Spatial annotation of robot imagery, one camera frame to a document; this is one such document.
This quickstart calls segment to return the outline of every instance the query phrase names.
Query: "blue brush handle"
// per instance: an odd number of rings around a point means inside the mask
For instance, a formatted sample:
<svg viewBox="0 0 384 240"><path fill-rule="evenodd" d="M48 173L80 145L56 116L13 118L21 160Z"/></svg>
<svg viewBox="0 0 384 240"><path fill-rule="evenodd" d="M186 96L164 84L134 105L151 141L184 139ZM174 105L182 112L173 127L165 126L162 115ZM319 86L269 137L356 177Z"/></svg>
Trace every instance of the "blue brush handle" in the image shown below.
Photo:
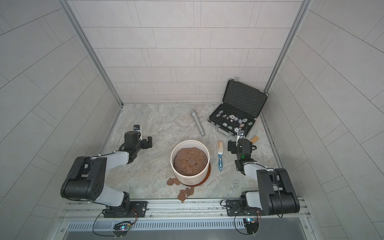
<svg viewBox="0 0 384 240"><path fill-rule="evenodd" d="M223 155L222 154L218 155L218 169L220 171L223 170Z"/></svg>

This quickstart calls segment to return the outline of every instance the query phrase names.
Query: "brown batter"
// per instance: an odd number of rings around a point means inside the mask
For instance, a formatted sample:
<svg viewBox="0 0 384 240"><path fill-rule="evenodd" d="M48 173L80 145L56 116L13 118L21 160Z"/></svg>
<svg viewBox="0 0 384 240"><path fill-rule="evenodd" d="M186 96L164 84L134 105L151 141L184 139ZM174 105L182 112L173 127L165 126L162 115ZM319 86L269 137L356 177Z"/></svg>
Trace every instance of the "brown batter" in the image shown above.
<svg viewBox="0 0 384 240"><path fill-rule="evenodd" d="M200 149L180 149L174 160L175 170L184 176L194 176L204 170L207 165L207 156Z"/></svg>

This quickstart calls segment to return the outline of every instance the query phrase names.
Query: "white ceramic pot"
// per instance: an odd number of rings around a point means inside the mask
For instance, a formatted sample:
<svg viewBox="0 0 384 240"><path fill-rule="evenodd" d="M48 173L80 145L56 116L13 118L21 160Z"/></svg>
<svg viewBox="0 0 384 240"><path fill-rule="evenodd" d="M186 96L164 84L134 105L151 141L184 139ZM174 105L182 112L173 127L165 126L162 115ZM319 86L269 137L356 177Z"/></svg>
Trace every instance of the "white ceramic pot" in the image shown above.
<svg viewBox="0 0 384 240"><path fill-rule="evenodd" d="M180 149L182 149L182 148L190 148L190 147L197 147L198 149L203 151L205 153L205 155L207 156L208 162L207 162L207 165L205 166L204 170L201 171L200 173L198 173L198 174L196 174L194 176L184 176L184 175L178 173L175 170L175 167L173 165L173 161L174 161L174 159L176 157L177 152ZM173 151L172 151L172 153L170 155L170 165L172 167L173 172L175 173L176 178L182 184L189 185L189 186L197 185L197 184L201 183L204 180L204 178L207 176L208 168L209 168L209 151L208 151L207 147L204 144L202 144L201 142L199 142L199 141L196 141L196 140L186 140L184 142L179 143L173 149Z"/></svg>

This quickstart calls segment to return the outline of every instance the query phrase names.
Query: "case handle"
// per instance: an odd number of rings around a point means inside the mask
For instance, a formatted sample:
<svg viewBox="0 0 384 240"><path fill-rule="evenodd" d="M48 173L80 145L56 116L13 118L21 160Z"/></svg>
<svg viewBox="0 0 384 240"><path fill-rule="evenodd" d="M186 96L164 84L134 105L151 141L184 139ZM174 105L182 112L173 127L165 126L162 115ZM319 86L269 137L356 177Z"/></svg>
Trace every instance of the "case handle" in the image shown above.
<svg viewBox="0 0 384 240"><path fill-rule="evenodd" d="M220 132L220 131L218 130L218 128L219 128L219 125L216 125L216 131L217 131L217 132L221 133L222 135L224 135L224 136L226 136L226 137L231 136L230 133L229 133L228 136L227 136L227 135L225 135L223 132Z"/></svg>

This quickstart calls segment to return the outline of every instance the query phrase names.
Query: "brown dough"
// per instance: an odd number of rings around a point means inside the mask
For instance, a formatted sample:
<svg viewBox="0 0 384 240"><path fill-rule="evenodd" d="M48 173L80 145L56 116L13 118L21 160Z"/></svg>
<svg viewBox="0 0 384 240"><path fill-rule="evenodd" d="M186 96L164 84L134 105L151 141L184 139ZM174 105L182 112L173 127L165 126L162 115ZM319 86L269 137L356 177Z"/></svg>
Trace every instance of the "brown dough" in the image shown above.
<svg viewBox="0 0 384 240"><path fill-rule="evenodd" d="M184 202L187 198L185 197L185 190L181 189L179 195L177 196L181 202Z"/></svg>
<svg viewBox="0 0 384 240"><path fill-rule="evenodd" d="M191 187L189 190L189 195L191 196L195 192L195 187Z"/></svg>
<svg viewBox="0 0 384 240"><path fill-rule="evenodd" d="M207 156L200 149L182 148L174 160L175 170L184 176L194 176L202 172L207 165Z"/></svg>
<svg viewBox="0 0 384 240"><path fill-rule="evenodd" d="M181 183L177 178L173 178L173 182L174 182L177 186L179 186L180 183Z"/></svg>
<svg viewBox="0 0 384 240"><path fill-rule="evenodd" d="M169 178L167 181L167 185L172 186L174 183L174 178Z"/></svg>

